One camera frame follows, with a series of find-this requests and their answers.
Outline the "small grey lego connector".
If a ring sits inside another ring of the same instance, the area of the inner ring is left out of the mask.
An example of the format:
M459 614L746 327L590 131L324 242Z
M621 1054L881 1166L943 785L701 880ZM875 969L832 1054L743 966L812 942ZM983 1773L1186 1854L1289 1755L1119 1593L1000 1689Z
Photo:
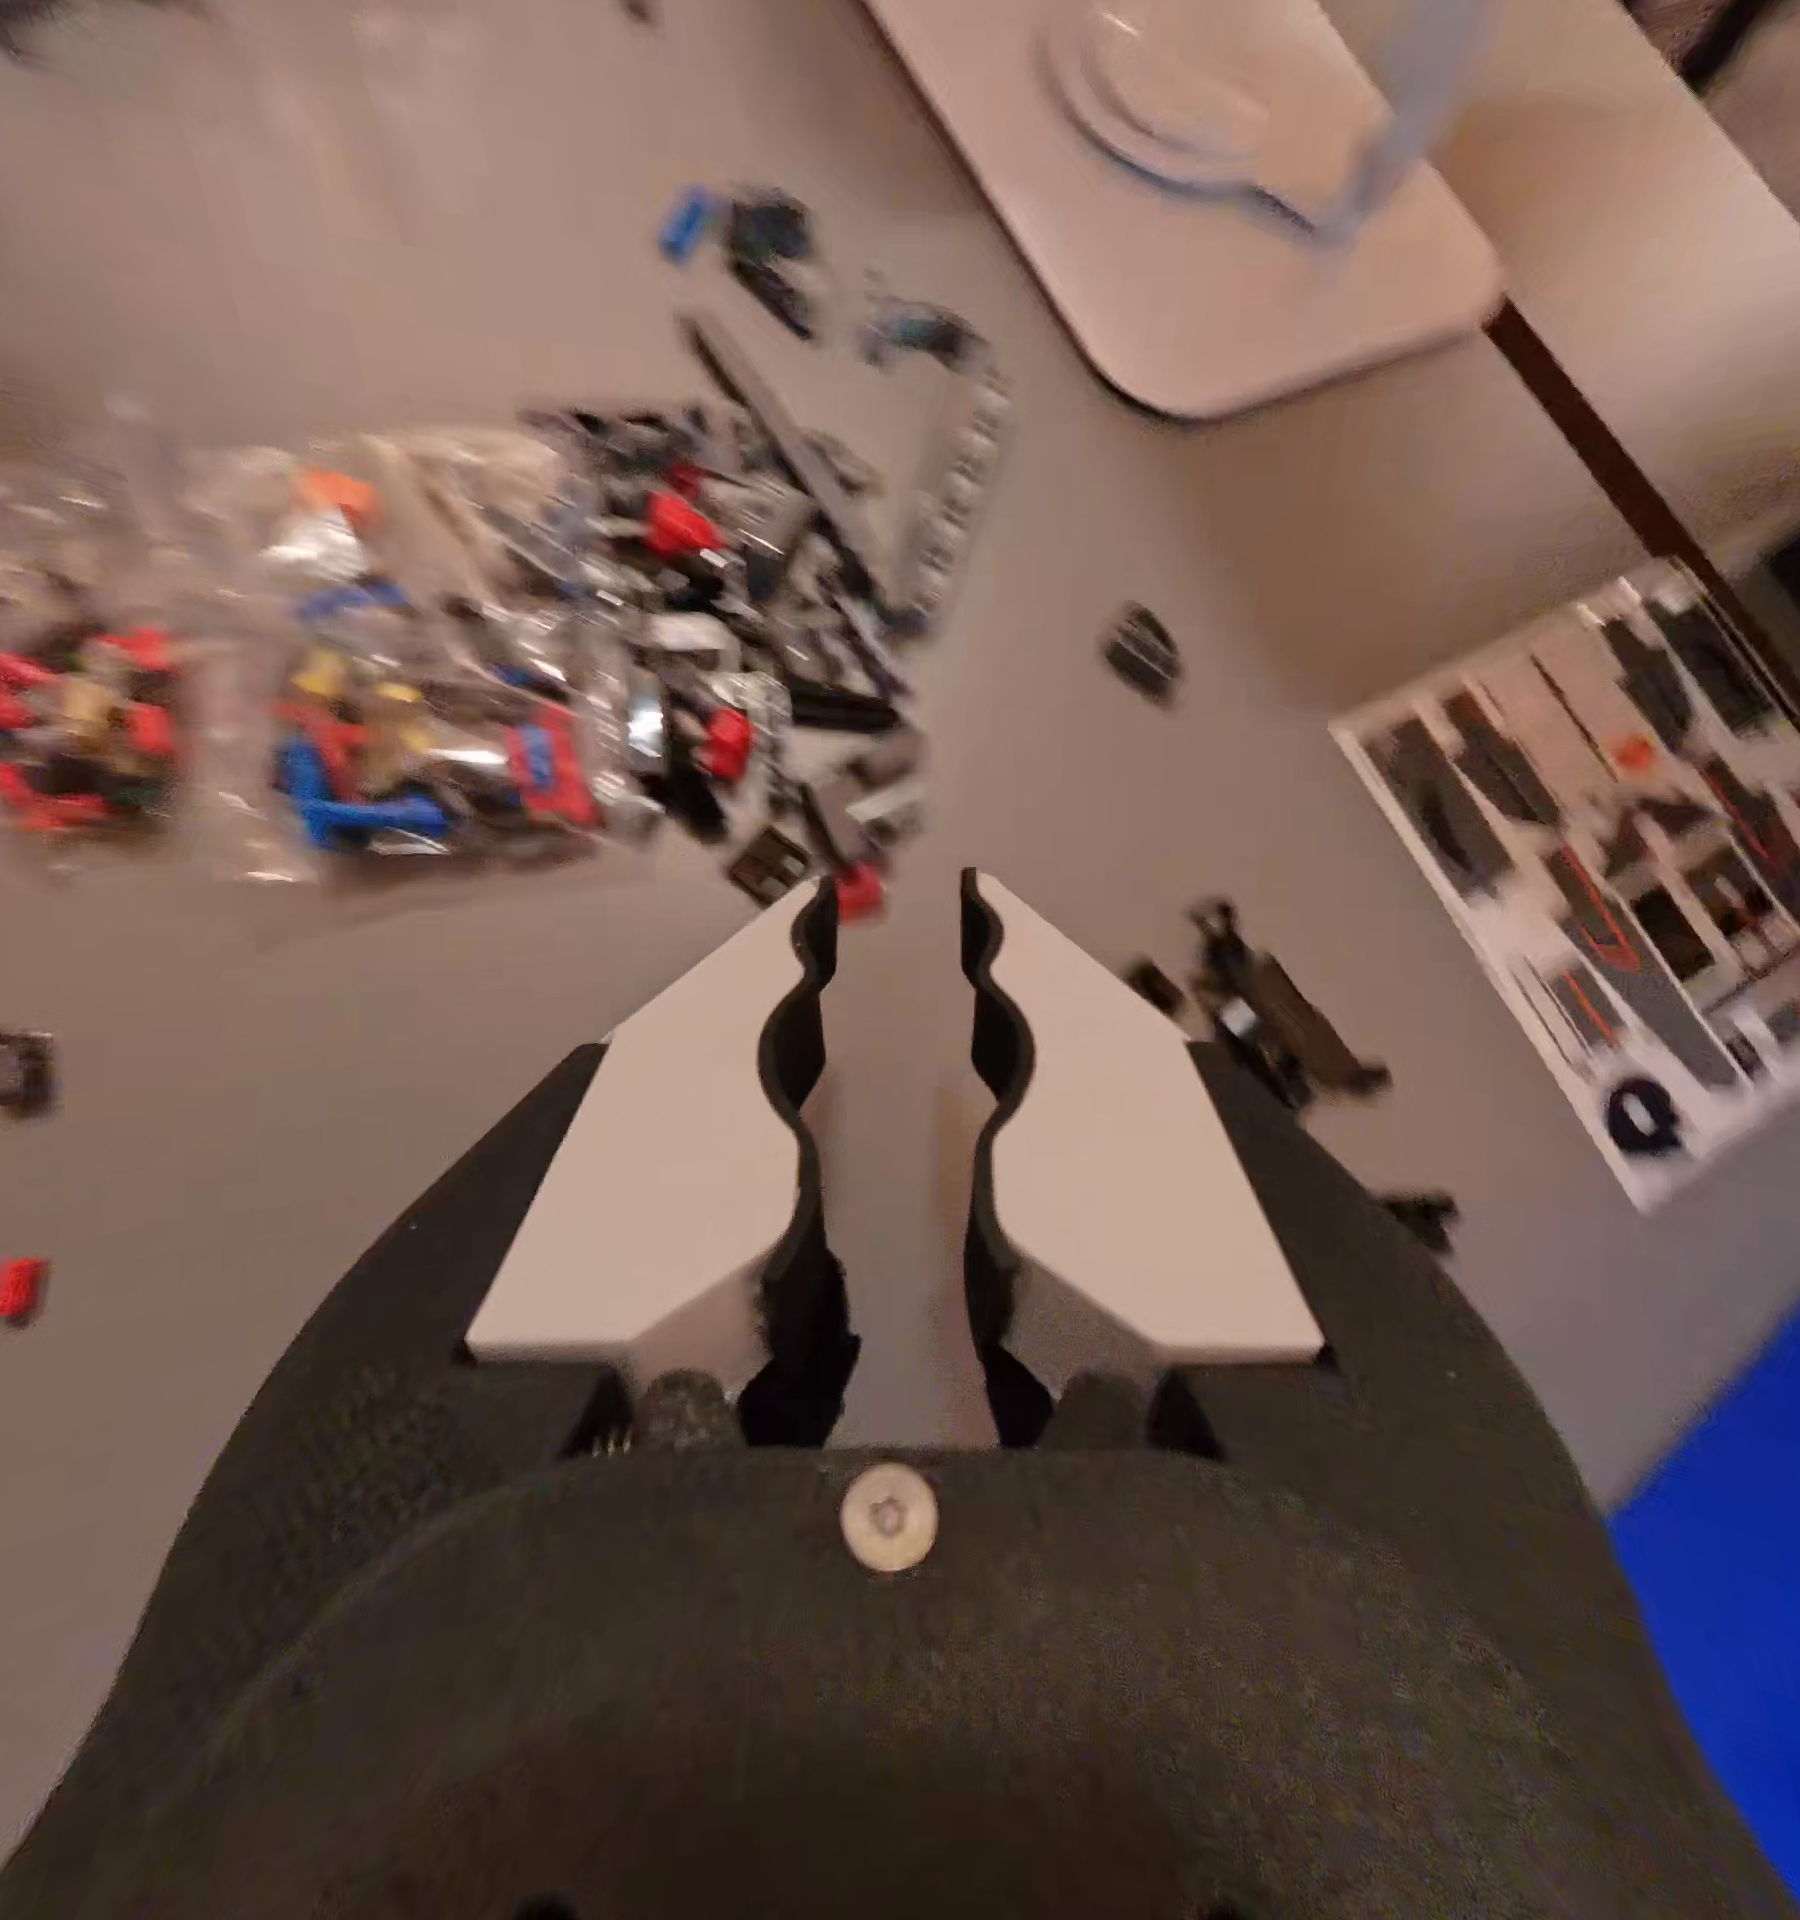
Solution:
M1102 656L1120 684L1152 704L1175 703L1184 659L1175 636L1152 610L1133 600L1120 604L1102 636Z

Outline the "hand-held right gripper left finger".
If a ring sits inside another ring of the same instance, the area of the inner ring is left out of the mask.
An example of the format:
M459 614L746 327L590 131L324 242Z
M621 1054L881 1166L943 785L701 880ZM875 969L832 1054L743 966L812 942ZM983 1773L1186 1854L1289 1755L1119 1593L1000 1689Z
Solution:
M707 1376L754 1443L820 1448L859 1357L805 1104L839 902L799 882L594 1049L594 1077L467 1332L630 1395Z

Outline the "black lego claw assembly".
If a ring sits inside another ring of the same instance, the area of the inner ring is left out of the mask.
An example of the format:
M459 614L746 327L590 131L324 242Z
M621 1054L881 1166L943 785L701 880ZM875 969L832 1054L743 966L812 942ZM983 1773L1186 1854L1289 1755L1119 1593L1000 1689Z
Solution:
M1371 1101L1392 1089L1389 1066L1345 1043L1286 966L1245 937L1231 900L1201 900L1188 921L1198 936L1188 979L1137 957L1119 974L1128 990L1186 1032L1188 1020L1201 1015L1207 1039L1295 1114L1320 1098Z

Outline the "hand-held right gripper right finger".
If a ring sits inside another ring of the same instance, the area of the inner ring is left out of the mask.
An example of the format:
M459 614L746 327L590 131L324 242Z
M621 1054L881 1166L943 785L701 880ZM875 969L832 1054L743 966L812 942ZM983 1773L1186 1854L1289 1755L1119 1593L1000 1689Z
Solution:
M963 1297L998 1441L1082 1380L1152 1414L1174 1376L1310 1364L1324 1332L1168 1014L978 867L959 876L973 1153Z

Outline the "pile of lego pieces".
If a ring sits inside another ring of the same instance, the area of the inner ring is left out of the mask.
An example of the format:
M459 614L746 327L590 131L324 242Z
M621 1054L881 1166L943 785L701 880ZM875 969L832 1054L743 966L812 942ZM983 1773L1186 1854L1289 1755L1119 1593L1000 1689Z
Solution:
M513 550L566 610L599 813L617 835L670 819L707 847L748 814L737 850L775 825L812 850L816 880L864 858L887 874L927 759L902 654L962 585L1009 378L955 308L873 289L864 360L944 378L887 548L854 450L803 425L726 323L689 310L683 327L711 398L520 412L564 472Z

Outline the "dark grey angled lego piece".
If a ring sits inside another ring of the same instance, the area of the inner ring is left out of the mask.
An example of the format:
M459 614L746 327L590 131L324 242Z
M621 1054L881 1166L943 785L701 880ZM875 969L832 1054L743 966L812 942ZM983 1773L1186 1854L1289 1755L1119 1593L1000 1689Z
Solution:
M777 191L732 195L725 206L722 256L743 293L797 340L824 331L831 274L809 206Z

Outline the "blue plastic bin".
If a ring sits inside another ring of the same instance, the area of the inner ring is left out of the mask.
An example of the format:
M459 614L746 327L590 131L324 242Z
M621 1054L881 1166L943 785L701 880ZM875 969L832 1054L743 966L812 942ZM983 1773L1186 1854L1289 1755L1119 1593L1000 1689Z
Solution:
M1800 1901L1800 1307L1610 1532L1695 1740Z

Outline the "sticker sheet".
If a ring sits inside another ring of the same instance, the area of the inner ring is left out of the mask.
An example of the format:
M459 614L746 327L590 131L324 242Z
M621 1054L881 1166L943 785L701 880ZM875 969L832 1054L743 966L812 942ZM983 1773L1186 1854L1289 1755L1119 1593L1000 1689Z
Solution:
M1331 733L1637 1213L1800 1102L1800 724L1691 566Z

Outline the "small bag of blue pieces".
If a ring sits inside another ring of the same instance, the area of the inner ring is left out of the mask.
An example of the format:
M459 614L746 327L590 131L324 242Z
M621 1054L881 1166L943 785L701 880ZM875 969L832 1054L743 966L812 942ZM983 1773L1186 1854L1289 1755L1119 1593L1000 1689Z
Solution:
M298 466L370 482L361 528L308 511ZM259 884L535 871L647 850L599 813L599 748L541 568L520 566L561 480L520 422L420 425L193 453L227 651L201 692L204 832Z

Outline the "white folding stand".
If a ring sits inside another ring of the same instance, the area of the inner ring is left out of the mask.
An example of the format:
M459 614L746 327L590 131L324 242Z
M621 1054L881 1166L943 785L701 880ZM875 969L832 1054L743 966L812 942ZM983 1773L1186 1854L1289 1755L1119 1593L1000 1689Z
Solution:
M1432 154L1504 4L873 1L1082 357L1229 419L1456 345L1504 263Z

